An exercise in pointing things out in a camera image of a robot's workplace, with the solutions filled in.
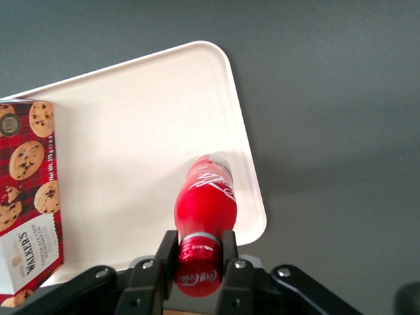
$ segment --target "walkers shortbread box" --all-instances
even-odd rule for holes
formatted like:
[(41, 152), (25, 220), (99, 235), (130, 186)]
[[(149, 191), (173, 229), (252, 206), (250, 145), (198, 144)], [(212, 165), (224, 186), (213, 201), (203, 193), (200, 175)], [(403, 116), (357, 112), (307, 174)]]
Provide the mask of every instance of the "walkers shortbread box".
[(22, 304), (63, 264), (53, 105), (0, 100), (0, 305)]

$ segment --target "gray table surface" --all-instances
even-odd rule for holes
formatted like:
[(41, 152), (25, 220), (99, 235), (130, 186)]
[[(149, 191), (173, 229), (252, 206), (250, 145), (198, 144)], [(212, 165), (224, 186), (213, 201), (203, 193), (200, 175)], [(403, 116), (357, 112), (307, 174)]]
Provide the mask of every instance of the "gray table surface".
[[(398, 288), (420, 280), (419, 30), (418, 1), (0, 0), (0, 97), (217, 44), (268, 217), (240, 253), (389, 315)], [(210, 312), (210, 300), (173, 303)]]

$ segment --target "white tray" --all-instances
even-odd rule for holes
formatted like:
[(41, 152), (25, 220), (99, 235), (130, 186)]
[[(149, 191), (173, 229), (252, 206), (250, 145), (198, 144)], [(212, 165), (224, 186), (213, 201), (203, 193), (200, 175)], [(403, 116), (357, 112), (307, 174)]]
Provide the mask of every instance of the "white tray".
[(54, 103), (64, 266), (46, 284), (154, 255), (193, 159), (219, 152), (238, 202), (238, 245), (266, 227), (232, 71), (196, 41), (7, 98)]

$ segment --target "black metal bracket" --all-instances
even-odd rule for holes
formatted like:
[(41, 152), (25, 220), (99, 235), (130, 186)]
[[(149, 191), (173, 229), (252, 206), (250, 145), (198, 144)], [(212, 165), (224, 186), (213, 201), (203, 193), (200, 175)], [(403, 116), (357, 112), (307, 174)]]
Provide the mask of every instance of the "black metal bracket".
[[(235, 233), (222, 240), (224, 278), (215, 315), (361, 315), (338, 296), (291, 265), (267, 273), (238, 255)], [(97, 266), (41, 299), (31, 297), (16, 315), (160, 315), (169, 299), (179, 252), (176, 230), (167, 231), (153, 258), (116, 273)]]

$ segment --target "coca-cola bottle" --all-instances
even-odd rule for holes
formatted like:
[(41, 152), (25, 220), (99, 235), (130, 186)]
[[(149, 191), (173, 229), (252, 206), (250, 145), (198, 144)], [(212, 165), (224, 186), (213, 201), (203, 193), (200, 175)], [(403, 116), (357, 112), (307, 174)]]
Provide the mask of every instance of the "coca-cola bottle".
[(187, 295), (204, 297), (222, 282), (222, 235), (236, 221), (229, 164), (207, 154), (193, 162), (175, 203), (180, 251), (175, 283)]

